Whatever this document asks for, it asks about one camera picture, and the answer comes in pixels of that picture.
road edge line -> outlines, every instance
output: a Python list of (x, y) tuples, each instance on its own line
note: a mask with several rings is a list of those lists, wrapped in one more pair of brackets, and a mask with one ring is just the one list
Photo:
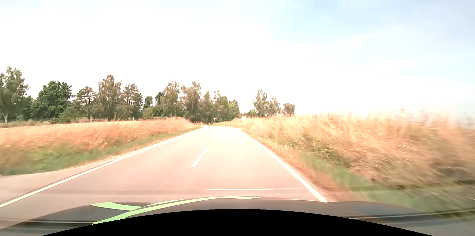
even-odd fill
[(290, 166), (284, 163), (279, 157), (277, 157), (271, 150), (266, 148), (262, 143), (258, 142), (257, 140), (253, 139), (251, 136), (247, 135), (254, 143), (256, 143), (259, 147), (261, 147), (264, 151), (266, 151), (272, 158), (274, 158), (279, 164), (281, 164), (288, 172), (290, 172), (300, 183), (302, 183), (305, 188), (307, 188), (310, 193), (313, 194), (320, 202), (328, 203), (328, 200), (325, 199), (318, 191), (316, 191), (310, 184), (308, 184), (299, 174), (297, 174)]
[(129, 154), (129, 155), (127, 155), (127, 156), (125, 156), (125, 157), (122, 157), (122, 158), (119, 158), (119, 159), (117, 159), (117, 160), (110, 161), (110, 162), (108, 162), (108, 163), (106, 163), (106, 164), (104, 164), (104, 165), (91, 168), (91, 169), (89, 169), (89, 170), (86, 170), (86, 171), (84, 171), (84, 172), (80, 172), (80, 173), (78, 173), (78, 174), (76, 174), (76, 175), (73, 175), (73, 176), (71, 176), (71, 177), (68, 177), (68, 178), (65, 178), (65, 179), (56, 181), (56, 182), (54, 182), (54, 183), (52, 183), (52, 184), (49, 184), (49, 185), (47, 185), (47, 186), (44, 186), (44, 187), (42, 187), (42, 188), (39, 188), (39, 189), (30, 191), (30, 192), (28, 192), (27, 194), (24, 194), (24, 195), (22, 195), (22, 196), (19, 196), (19, 197), (13, 198), (13, 199), (11, 199), (11, 200), (8, 200), (8, 201), (6, 201), (6, 202), (3, 202), (2, 204), (0, 204), (0, 208), (5, 207), (5, 206), (7, 206), (7, 205), (10, 205), (10, 204), (12, 204), (12, 203), (18, 202), (18, 201), (20, 201), (21, 199), (30, 197), (30, 196), (32, 196), (32, 195), (35, 195), (35, 194), (37, 194), (37, 193), (40, 193), (40, 192), (42, 192), (42, 191), (44, 191), (44, 190), (47, 190), (47, 189), (52, 188), (52, 187), (54, 187), (54, 186), (57, 186), (57, 185), (59, 185), (59, 184), (65, 183), (65, 182), (67, 182), (67, 181), (69, 181), (69, 180), (72, 180), (72, 179), (75, 179), (75, 178), (79, 178), (80, 176), (83, 176), (83, 175), (85, 175), (85, 174), (87, 174), (87, 173), (91, 173), (91, 172), (93, 172), (93, 171), (96, 171), (96, 170), (98, 170), (98, 169), (101, 169), (102, 167), (106, 167), (106, 166), (108, 166), (108, 165), (111, 165), (111, 164), (116, 163), (116, 162), (118, 162), (118, 161), (124, 160), (124, 159), (126, 159), (126, 158), (128, 158), (128, 157), (131, 157), (131, 156), (134, 156), (134, 155), (136, 155), (136, 154), (143, 153), (143, 152), (148, 151), (148, 150), (150, 150), (150, 149), (156, 148), (156, 147), (158, 147), (158, 146), (167, 144), (167, 143), (169, 143), (169, 142), (172, 142), (172, 141), (174, 141), (174, 140), (176, 140), (176, 139), (179, 139), (179, 138), (181, 138), (181, 137), (187, 136), (187, 135), (189, 135), (189, 134), (191, 134), (191, 133), (194, 133), (194, 132), (196, 132), (196, 131), (199, 131), (199, 129), (190, 131), (190, 132), (185, 133), (185, 134), (180, 135), (180, 136), (172, 137), (172, 138), (170, 138), (170, 139), (164, 140), (164, 141), (162, 141), (162, 142), (158, 142), (158, 143), (156, 143), (156, 144), (153, 144), (153, 145), (150, 145), (150, 146), (147, 146), (147, 147), (144, 147), (144, 148), (142, 148), (141, 151), (138, 151), (138, 152)]

tree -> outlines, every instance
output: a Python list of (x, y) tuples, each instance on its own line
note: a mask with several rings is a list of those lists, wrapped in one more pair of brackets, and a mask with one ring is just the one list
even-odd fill
[(295, 105), (291, 103), (284, 103), (285, 115), (293, 115), (295, 113)]
[(18, 119), (29, 120), (33, 117), (31, 115), (32, 103), (33, 103), (33, 99), (31, 96), (28, 96), (22, 100), (22, 106), (21, 106), (20, 113), (18, 114)]
[(183, 112), (185, 113), (184, 117), (191, 122), (200, 121), (199, 103), (201, 98), (201, 85), (193, 81), (191, 87), (181, 86), (181, 94)]
[(228, 120), (231, 121), (234, 118), (238, 118), (240, 116), (239, 105), (238, 102), (233, 99), (228, 103)]
[(211, 123), (213, 121), (213, 101), (211, 99), (210, 91), (206, 90), (203, 99), (201, 100), (199, 112), (206, 123)]
[(266, 116), (269, 107), (269, 102), (267, 101), (267, 92), (263, 91), (262, 88), (258, 90), (256, 98), (252, 100), (252, 105), (254, 105), (254, 109), (259, 117)]
[(225, 121), (228, 113), (228, 97), (221, 95), (218, 91), (214, 92), (213, 98), (213, 117), (216, 117), (216, 122)]
[(143, 102), (143, 109), (145, 110), (146, 108), (151, 107), (152, 104), (153, 104), (153, 98), (151, 96), (146, 96)]
[(152, 118), (153, 118), (153, 107), (144, 107), (142, 111), (142, 119), (148, 120)]
[(130, 111), (132, 115), (138, 117), (137, 114), (142, 108), (142, 95), (139, 93), (139, 88), (135, 84), (127, 85), (123, 88), (122, 99), (126, 105), (126, 119), (129, 119)]
[(169, 82), (163, 89), (163, 96), (160, 97), (160, 105), (165, 116), (181, 116), (179, 96), (180, 84), (177, 81)]
[(88, 122), (91, 121), (91, 115), (94, 112), (94, 107), (97, 103), (97, 94), (92, 87), (84, 87), (79, 90), (74, 99), (74, 104), (79, 107), (79, 110), (87, 116)]
[(280, 108), (280, 103), (277, 101), (276, 98), (271, 98), (271, 101), (269, 102), (269, 107), (267, 108), (268, 112), (267, 115), (276, 115), (280, 114), (282, 109)]
[(71, 86), (65, 82), (49, 81), (47, 86), (38, 93), (38, 97), (32, 102), (33, 116), (38, 119), (57, 118), (72, 102)]
[(99, 91), (97, 100), (104, 109), (104, 117), (110, 121), (117, 119), (116, 108), (121, 102), (122, 82), (115, 82), (113, 75), (108, 75), (102, 82), (98, 83)]
[(8, 126), (8, 117), (15, 116), (24, 106), (28, 85), (20, 70), (7, 68), (7, 74), (0, 73), (0, 111)]
[(158, 92), (157, 95), (155, 95), (155, 105), (160, 105), (160, 99), (163, 97), (163, 92)]

grass field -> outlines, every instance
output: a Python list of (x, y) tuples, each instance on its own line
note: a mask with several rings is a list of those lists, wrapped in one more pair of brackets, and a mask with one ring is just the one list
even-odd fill
[(0, 175), (82, 165), (199, 128), (184, 118), (5, 128), (0, 130)]
[(347, 200), (421, 210), (475, 207), (475, 130), (436, 114), (296, 115), (220, 123), (262, 142)]

green grass verge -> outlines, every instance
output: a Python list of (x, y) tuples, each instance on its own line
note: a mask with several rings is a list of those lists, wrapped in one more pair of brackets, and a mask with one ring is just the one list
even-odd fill
[(142, 137), (125, 144), (118, 144), (105, 149), (92, 149), (89, 151), (84, 151), (81, 148), (75, 148), (71, 145), (58, 145), (49, 150), (46, 150), (45, 147), (38, 147), (28, 150), (15, 151), (12, 148), (12, 153), (10, 153), (10, 155), (14, 155), (14, 160), (21, 160), (22, 163), (15, 163), (15, 165), (0, 165), (0, 175), (49, 172), (72, 166), (79, 166), (108, 157), (113, 157), (115, 155), (124, 154), (136, 149), (144, 148), (169, 138), (197, 130), (199, 128), (201, 127), (195, 127), (188, 130), (177, 130), (171, 133), (155, 136)]
[[(253, 137), (262, 142), (262, 138)], [(322, 158), (316, 153), (295, 150), (297, 160), (308, 169), (329, 176), (339, 187), (349, 190), (352, 197), (359, 201), (398, 205), (430, 212), (475, 208), (475, 200), (471, 199), (475, 198), (473, 185), (401, 190), (366, 180), (349, 172), (347, 167), (336, 165), (335, 162)]]
[[(43, 125), (50, 125), (48, 121), (10, 121), (8, 122), (9, 128), (16, 128), (16, 127), (28, 127), (28, 126), (43, 126)], [(7, 123), (2, 122), (0, 123), (0, 128), (7, 128)]]

bush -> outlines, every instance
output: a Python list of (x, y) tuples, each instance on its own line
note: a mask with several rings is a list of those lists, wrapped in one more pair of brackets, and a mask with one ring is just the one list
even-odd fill
[(56, 117), (51, 117), (51, 118), (49, 119), (49, 123), (50, 123), (50, 124), (59, 124), (59, 119), (56, 118)]

